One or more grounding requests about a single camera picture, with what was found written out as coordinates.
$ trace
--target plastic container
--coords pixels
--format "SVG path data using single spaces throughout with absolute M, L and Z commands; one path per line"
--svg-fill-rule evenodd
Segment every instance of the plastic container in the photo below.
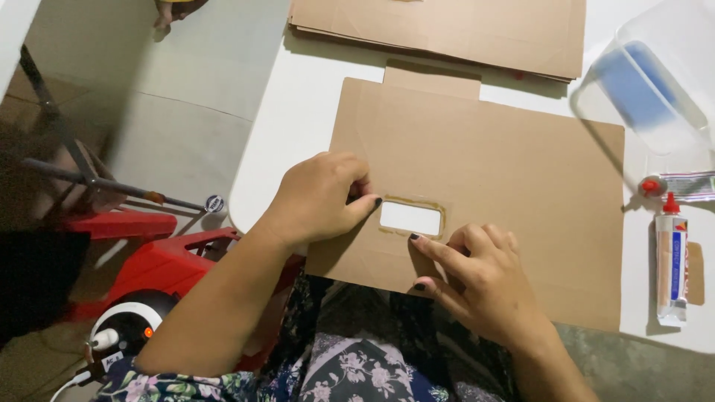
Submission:
M 630 20 L 592 71 L 654 155 L 713 148 L 715 0 L 665 0 Z

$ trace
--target cardboard sheet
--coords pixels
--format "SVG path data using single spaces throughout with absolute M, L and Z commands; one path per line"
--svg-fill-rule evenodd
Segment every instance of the cardboard sheet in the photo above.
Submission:
M 571 80 L 586 0 L 293 0 L 296 29 Z
M 385 201 L 439 210 L 440 242 L 469 222 L 513 231 L 551 320 L 618 331 L 623 186 L 601 146 L 622 161 L 623 127 L 445 94 L 433 79 L 450 77 L 388 64 L 384 84 L 345 79 L 330 150 L 366 159 Z M 402 293 L 443 276 L 380 213 L 312 244 L 306 271 Z

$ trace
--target white table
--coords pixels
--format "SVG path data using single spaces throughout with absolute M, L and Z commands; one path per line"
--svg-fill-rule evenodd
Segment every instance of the white table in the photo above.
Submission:
M 584 54 L 584 74 L 591 62 L 613 38 L 615 30 L 647 10 L 657 0 L 591 0 L 588 2 Z M 250 138 L 229 196 L 231 221 L 240 232 L 247 232 L 266 210 L 283 174 L 291 166 L 330 146 L 332 126 L 337 113 L 342 81 L 345 77 L 382 82 L 385 61 L 390 54 L 358 49 L 348 45 L 328 44 L 293 38 L 287 34 L 277 58 Z M 422 63 L 444 65 L 415 59 Z M 452 68 L 477 71 L 483 75 L 482 100 L 532 109 L 552 114 L 574 116 L 570 102 L 581 93 L 583 80 L 568 86 L 568 96 L 542 96 L 558 87 L 537 79 L 521 82 L 505 79 L 504 73 L 452 65 Z M 584 106 L 595 110 L 582 117 L 622 124 L 613 107 L 603 100 Z M 626 133 L 626 177 L 643 177 L 646 153 L 633 132 Z M 630 187 L 623 187 L 623 201 L 628 204 Z M 708 263 L 715 250 L 715 215 L 685 206 L 683 215 L 690 219 L 690 239 L 702 244 L 706 261 L 706 304 L 688 306 L 688 326 L 679 332 L 663 333 L 649 325 L 649 241 L 648 227 L 653 212 L 639 208 L 628 211 L 623 229 L 623 267 L 621 279 L 621 332 L 647 340 L 715 353 L 715 296 Z
M 20 61 L 20 47 L 39 4 L 40 0 L 0 0 L 0 102 Z

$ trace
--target power cord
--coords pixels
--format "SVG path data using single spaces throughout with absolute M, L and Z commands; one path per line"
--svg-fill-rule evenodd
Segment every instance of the power cord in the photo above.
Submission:
M 62 391 L 68 389 L 71 386 L 75 386 L 83 381 L 87 381 L 90 377 L 92 377 L 92 374 L 89 372 L 89 370 L 82 371 L 81 373 L 77 374 L 73 379 L 67 381 L 63 386 L 61 386 L 57 390 L 57 392 L 54 393 L 52 399 L 50 399 L 49 402 L 54 402 Z

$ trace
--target hand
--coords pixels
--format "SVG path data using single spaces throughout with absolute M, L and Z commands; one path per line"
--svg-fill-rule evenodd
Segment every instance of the hand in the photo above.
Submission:
M 291 167 L 257 225 L 288 247 L 349 232 L 382 202 L 365 161 L 350 152 L 321 152 Z M 346 205 L 348 196 L 357 198 Z
M 154 28 L 166 29 L 172 22 L 181 21 L 192 12 L 200 9 L 209 0 L 171 1 L 154 0 L 159 17 L 154 22 Z
M 415 289 L 434 297 L 466 328 L 512 353 L 537 348 L 544 336 L 556 333 L 521 269 L 513 233 L 469 224 L 456 230 L 447 245 L 415 236 L 410 237 L 414 246 L 457 277 L 465 290 L 460 294 L 430 277 L 418 278 Z

